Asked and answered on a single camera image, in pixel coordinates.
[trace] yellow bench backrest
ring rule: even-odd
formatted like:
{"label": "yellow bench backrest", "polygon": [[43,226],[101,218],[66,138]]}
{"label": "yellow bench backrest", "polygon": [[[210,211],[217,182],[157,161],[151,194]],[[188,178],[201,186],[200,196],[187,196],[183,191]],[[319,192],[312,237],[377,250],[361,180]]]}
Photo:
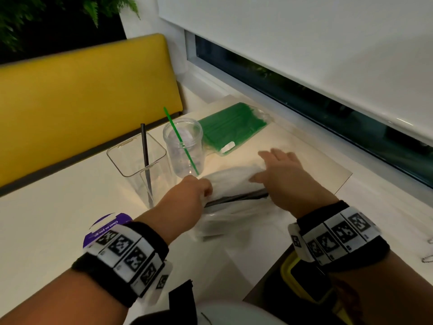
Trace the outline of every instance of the yellow bench backrest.
{"label": "yellow bench backrest", "polygon": [[0,67],[0,187],[182,111],[156,34]]}

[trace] pack of green straws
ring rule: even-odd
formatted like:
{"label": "pack of green straws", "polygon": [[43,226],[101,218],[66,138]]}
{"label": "pack of green straws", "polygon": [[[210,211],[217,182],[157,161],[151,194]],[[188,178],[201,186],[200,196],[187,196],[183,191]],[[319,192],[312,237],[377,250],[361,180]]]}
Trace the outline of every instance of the pack of green straws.
{"label": "pack of green straws", "polygon": [[224,156],[240,147],[271,121],[270,115],[256,107],[237,103],[198,122],[203,128],[205,145]]}

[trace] purple sticker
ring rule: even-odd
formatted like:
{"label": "purple sticker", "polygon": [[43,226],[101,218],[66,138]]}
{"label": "purple sticker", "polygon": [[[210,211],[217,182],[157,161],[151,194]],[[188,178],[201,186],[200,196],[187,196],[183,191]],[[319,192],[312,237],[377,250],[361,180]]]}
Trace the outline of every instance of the purple sticker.
{"label": "purple sticker", "polygon": [[[110,214],[107,214],[106,216],[103,216],[98,221],[96,221],[95,224],[97,224],[99,221],[101,221],[102,219],[108,217],[111,214],[113,214],[113,213],[110,213]],[[132,218],[129,215],[127,215],[126,213],[119,213],[118,215],[116,215],[116,218],[113,219],[112,221],[110,221],[108,224],[102,226],[101,228],[99,228],[98,230],[94,231],[93,233],[87,234],[84,237],[83,248],[85,248],[91,242],[93,242],[94,240],[96,240],[100,235],[104,234],[112,226],[114,226],[116,224],[125,224],[125,223],[130,222],[130,221],[132,221]]]}

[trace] table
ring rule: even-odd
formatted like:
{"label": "table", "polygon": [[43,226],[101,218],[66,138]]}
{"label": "table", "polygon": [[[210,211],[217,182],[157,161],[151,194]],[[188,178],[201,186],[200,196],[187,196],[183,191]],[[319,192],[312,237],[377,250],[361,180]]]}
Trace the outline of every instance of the table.
{"label": "table", "polygon": [[[249,99],[228,96],[186,117],[199,120],[240,101],[268,112]],[[351,173],[279,124],[268,125],[225,157],[209,155],[203,175],[232,166],[263,166],[257,152],[278,147],[296,152],[304,168],[336,193]],[[165,147],[162,130],[163,125],[149,133]],[[96,219],[112,212],[136,218],[146,208],[104,151],[3,196],[0,210],[0,244],[7,247],[0,256],[0,292],[6,293],[0,298],[2,316],[70,267]],[[174,270],[160,303],[145,310],[136,303],[126,323],[143,312],[164,309],[167,292],[188,279],[196,301],[243,299],[290,245],[287,224],[293,221],[287,213],[276,223],[205,242],[181,235],[170,246],[167,259]]]}

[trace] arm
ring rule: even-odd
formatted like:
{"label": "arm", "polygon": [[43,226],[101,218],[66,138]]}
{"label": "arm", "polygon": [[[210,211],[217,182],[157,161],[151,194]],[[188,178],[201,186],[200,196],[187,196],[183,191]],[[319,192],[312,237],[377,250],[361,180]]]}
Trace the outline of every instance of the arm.
{"label": "arm", "polygon": [[[297,219],[338,202],[306,171],[294,153],[260,152],[266,171],[251,181],[263,183],[276,205]],[[426,324],[433,319],[433,286],[392,251],[371,266],[329,274],[355,324]]]}
{"label": "arm", "polygon": [[[201,198],[211,193],[208,180],[188,176],[135,221],[150,226],[170,245],[196,224],[203,211]],[[69,269],[0,318],[0,325],[122,325],[127,312],[86,274]]]}

